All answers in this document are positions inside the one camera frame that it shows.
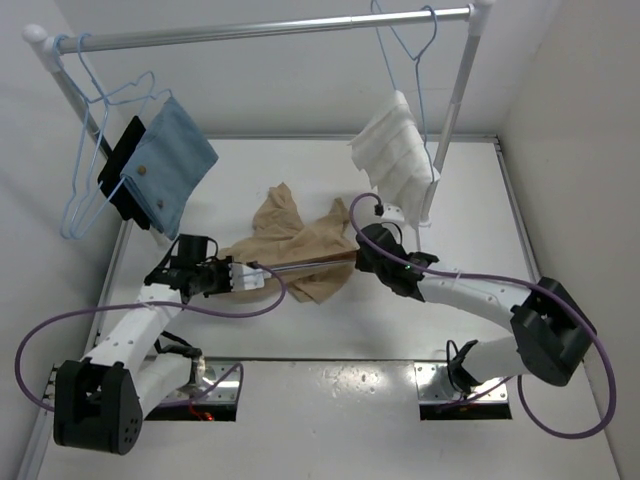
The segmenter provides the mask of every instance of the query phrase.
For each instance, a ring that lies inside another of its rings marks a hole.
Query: black cloth
[[[100,190],[105,197],[109,197],[120,182],[120,172],[129,161],[129,158],[131,158],[131,155],[133,155],[145,132],[146,129],[140,119],[137,116],[133,117],[122,137],[118,140],[113,153],[107,159],[107,164],[98,175],[98,183],[102,182]],[[149,230],[149,217],[140,208],[129,191],[124,188],[124,185],[120,186],[118,191],[111,197],[110,202],[118,209],[118,213],[120,213],[123,220],[133,218],[140,228]]]

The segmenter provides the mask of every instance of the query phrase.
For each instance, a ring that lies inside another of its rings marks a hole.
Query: white towel
[[[365,170],[385,202],[400,207],[417,227],[427,220],[425,199],[440,174],[429,165],[422,137],[402,92],[395,91],[351,143],[351,159]]]

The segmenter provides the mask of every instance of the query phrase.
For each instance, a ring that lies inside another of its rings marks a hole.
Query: wire hanger
[[[371,9],[371,13],[374,13],[374,14],[385,13],[382,10],[382,7],[380,6],[380,3],[378,2],[378,0],[371,0],[370,9]],[[391,32],[398,40],[398,43],[400,44],[402,49],[405,51],[409,59],[414,63],[416,85],[418,87],[418,101],[420,103],[420,117],[422,119],[422,131],[424,135],[424,149],[427,152],[427,158],[429,159],[429,168],[431,169],[431,179],[432,179],[431,182],[433,183],[435,176],[434,176],[433,160],[431,158],[431,153],[429,153],[429,149],[427,148],[427,119],[426,119],[427,115],[425,113],[424,101],[422,99],[422,84],[420,81],[420,61],[422,60],[422,56],[424,55],[424,53],[428,50],[428,48],[435,41],[436,36],[438,35],[438,16],[436,15],[435,10],[431,8],[429,5],[425,5],[420,10],[428,10],[431,13],[431,16],[433,17],[433,34],[431,35],[431,38],[429,39],[427,44],[424,47],[422,47],[422,49],[420,49],[420,51],[418,51],[417,54],[414,55],[411,53],[411,51],[409,50],[409,48],[407,47],[405,42],[402,40],[402,38],[398,34],[397,30],[393,26],[390,26],[389,28],[391,29]],[[396,81],[393,77],[393,71],[391,70],[391,64],[389,63],[387,52],[384,48],[382,36],[380,35],[380,28],[378,27],[376,27],[376,35],[378,36],[378,42],[380,43],[380,50],[382,51],[384,63],[387,66],[387,72],[389,72],[389,78],[391,79],[391,86],[393,87],[394,90],[398,90]]]
[[[73,175],[72,175],[72,179],[71,179],[71,196],[69,197],[69,200],[67,201],[67,203],[64,206],[64,210],[63,210],[63,213],[62,213],[62,221],[61,221],[61,224],[60,224],[60,235],[65,239],[75,239],[75,240],[78,240],[78,239],[82,238],[87,233],[87,231],[95,223],[96,219],[103,212],[104,207],[109,203],[109,201],[112,199],[112,197],[118,191],[118,189],[121,188],[123,183],[124,183],[124,179],[120,179],[120,181],[118,182],[116,187],[111,191],[109,196],[104,200],[102,205],[100,205],[100,207],[97,209],[96,213],[89,220],[87,220],[85,222],[84,226],[82,226],[83,222],[84,222],[84,219],[85,219],[85,216],[87,215],[89,209],[92,207],[96,197],[98,196],[98,192],[100,191],[100,187],[102,186],[102,182],[99,182],[97,184],[97,188],[93,188],[92,189],[91,188],[91,178],[93,176],[93,171],[95,169],[95,164],[96,164],[96,158],[98,156],[98,151],[100,150],[100,143],[101,143],[102,138],[104,136],[104,129],[105,129],[105,127],[107,125],[107,121],[109,119],[110,107],[118,106],[118,105],[126,105],[126,104],[134,103],[134,102],[142,102],[142,104],[140,105],[140,110],[138,111],[138,116],[141,116],[142,113],[145,110],[145,107],[147,106],[147,103],[148,103],[149,99],[157,100],[161,95],[164,95],[165,93],[168,93],[169,96],[173,96],[173,93],[171,92],[171,89],[168,89],[168,88],[164,89],[164,90],[160,90],[159,92],[154,93],[155,84],[156,84],[156,78],[155,78],[155,74],[151,70],[148,70],[148,71],[144,72],[142,75],[140,75],[133,82],[125,83],[124,85],[121,85],[120,87],[116,88],[115,90],[113,90],[111,92],[105,92],[103,90],[103,88],[101,87],[100,82],[98,82],[98,79],[91,72],[91,69],[89,69],[89,66],[87,65],[87,62],[86,62],[84,56],[82,55],[82,41],[86,37],[89,37],[89,36],[91,36],[91,35],[88,34],[88,33],[83,33],[83,34],[78,36],[78,43],[77,43],[76,51],[77,51],[78,58],[80,59],[80,63],[82,64],[83,68],[85,69],[85,71],[87,72],[87,74],[89,75],[89,77],[91,79],[91,83],[93,84],[93,86],[98,91],[99,95],[96,98],[91,99],[91,98],[89,98],[89,96],[87,94],[85,94],[85,92],[73,80],[71,75],[69,75],[69,73],[66,71],[64,65],[62,64],[62,61],[60,60],[60,54],[58,52],[58,44],[59,44],[59,42],[61,40],[65,39],[65,38],[68,38],[68,36],[67,35],[58,35],[54,39],[54,48],[53,48],[54,59],[56,61],[56,64],[67,75],[67,77],[69,78],[73,88],[76,90],[76,92],[78,92],[78,94],[82,98],[82,100],[84,102],[84,107],[85,107],[85,115],[84,115],[84,118],[83,118],[83,121],[82,121],[82,132],[80,134],[80,142],[78,144],[78,149],[77,149],[77,154],[76,154],[76,161],[75,161],[75,165],[74,165],[74,169],[73,169]],[[128,98],[128,99],[124,99],[124,100],[118,100],[118,101],[113,100],[112,97],[114,97],[116,94],[123,93],[129,87],[137,87],[141,83],[147,81],[147,79],[148,79],[150,85],[149,85],[149,87],[146,90],[146,93],[144,95],[137,96],[137,97],[134,97],[134,98]],[[102,116],[102,122],[101,122],[101,124],[99,126],[99,129],[100,129],[99,133],[98,132],[92,132],[92,133],[98,133],[98,138],[96,139],[95,148],[93,149],[93,152],[91,153],[91,161],[89,162],[87,175],[86,175],[86,177],[84,179],[85,180],[84,181],[84,193],[79,198],[79,200],[77,200],[75,202],[75,208],[74,208],[73,204],[74,204],[74,201],[76,200],[76,197],[78,196],[78,189],[79,189],[78,188],[78,181],[79,181],[78,180],[78,176],[79,176],[80,166],[81,166],[81,163],[82,163],[82,153],[83,153],[83,150],[84,150],[84,142],[85,142],[85,138],[86,138],[87,133],[88,133],[87,130],[88,130],[89,116],[90,116],[89,107],[91,105],[94,105],[94,104],[97,104],[97,103],[102,103],[103,104],[103,106],[104,106],[104,114]]]

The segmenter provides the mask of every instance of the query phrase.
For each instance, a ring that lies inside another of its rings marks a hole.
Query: white wall
[[[369,0],[56,0],[71,28],[117,33],[368,13]],[[425,0],[380,0],[388,11]],[[435,8],[469,0],[434,0]],[[495,133],[560,0],[497,0],[478,52],[458,132]],[[400,29],[418,50],[431,27]],[[440,131],[465,42],[465,23],[446,23],[422,62],[429,130]],[[413,66],[385,30],[399,88],[419,113]],[[156,47],[90,55],[115,87],[154,69],[209,133],[352,133],[391,92],[373,29]]]
[[[24,334],[47,317],[94,305],[119,222],[114,215],[82,242],[58,235],[80,123],[21,40],[30,22],[68,26],[51,0],[5,2],[0,15],[0,478],[18,471],[36,408],[18,390],[13,357]],[[26,380],[42,392],[51,365],[81,353],[87,319],[36,337]]]
[[[540,266],[566,284],[612,357],[619,405],[608,435],[626,479],[640,478],[639,21],[637,0],[566,0],[502,135]],[[602,409],[603,370],[588,360]]]

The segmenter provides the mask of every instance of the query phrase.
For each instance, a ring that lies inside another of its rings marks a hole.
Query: brown garment
[[[284,183],[269,189],[267,199],[253,217],[254,234],[232,247],[223,249],[238,262],[257,261],[265,266],[304,263],[318,258],[354,252],[356,248],[344,238],[349,212],[340,198],[333,201],[329,213],[304,225],[291,190]],[[344,285],[353,264],[336,265],[283,273],[289,292],[299,301],[322,303]],[[277,283],[269,280],[264,289],[233,294],[246,300],[272,293]]]

